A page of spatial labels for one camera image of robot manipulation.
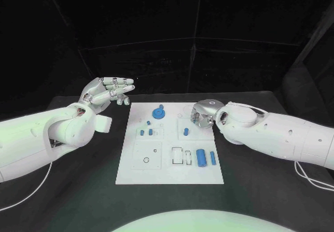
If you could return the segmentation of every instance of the blue object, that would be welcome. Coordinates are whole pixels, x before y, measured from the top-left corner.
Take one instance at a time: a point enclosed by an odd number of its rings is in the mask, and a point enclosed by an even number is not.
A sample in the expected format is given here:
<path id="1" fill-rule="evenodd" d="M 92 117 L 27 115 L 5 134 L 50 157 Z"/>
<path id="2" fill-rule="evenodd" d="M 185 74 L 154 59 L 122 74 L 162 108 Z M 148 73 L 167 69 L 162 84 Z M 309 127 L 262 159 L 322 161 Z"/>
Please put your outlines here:
<path id="1" fill-rule="evenodd" d="M 161 119 L 165 116 L 164 106 L 159 105 L 158 108 L 151 113 L 155 119 Z"/>
<path id="2" fill-rule="evenodd" d="M 188 135 L 188 133 L 187 133 L 187 132 L 188 132 L 188 128 L 184 128 L 184 133 L 182 133 L 182 135 L 184 135 L 184 136 L 187 136 L 187 135 Z"/>
<path id="3" fill-rule="evenodd" d="M 210 161 L 211 161 L 211 164 L 216 165 L 216 158 L 214 158 L 214 152 L 213 151 L 210 152 Z"/>
<path id="4" fill-rule="evenodd" d="M 206 159 L 206 153 L 204 153 L 203 149 L 198 149 L 195 151 L 195 156 L 197 156 L 198 167 L 206 167 L 206 165 L 207 165 L 207 159 Z"/>

